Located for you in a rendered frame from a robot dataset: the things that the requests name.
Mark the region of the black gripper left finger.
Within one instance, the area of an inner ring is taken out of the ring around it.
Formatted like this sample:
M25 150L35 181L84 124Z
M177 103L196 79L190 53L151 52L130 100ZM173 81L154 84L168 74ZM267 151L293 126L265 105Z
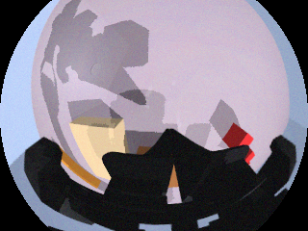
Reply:
M111 177L162 181L162 195L166 196L174 165L174 157L172 149L170 149L170 136L172 136L172 132L167 128L161 138L145 154L108 151L101 157L103 158L101 162Z

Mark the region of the cream flat rectangular block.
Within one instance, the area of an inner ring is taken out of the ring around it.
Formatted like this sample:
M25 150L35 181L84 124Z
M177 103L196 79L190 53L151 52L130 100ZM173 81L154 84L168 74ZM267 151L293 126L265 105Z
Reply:
M101 157L108 151L130 154L123 119L80 116L70 122L69 127L93 173L111 180L111 174L101 162Z

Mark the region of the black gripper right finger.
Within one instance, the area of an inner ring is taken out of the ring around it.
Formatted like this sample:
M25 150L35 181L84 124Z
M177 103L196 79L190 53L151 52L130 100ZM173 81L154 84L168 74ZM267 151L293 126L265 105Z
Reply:
M170 149L174 157L174 170L178 182L178 192L181 195L182 203L192 201L193 193L199 189L201 182L207 178L212 168L227 165L227 163L238 162L245 158L249 145L228 147L228 149L209 151L203 146L193 143L185 138L185 135L170 128Z

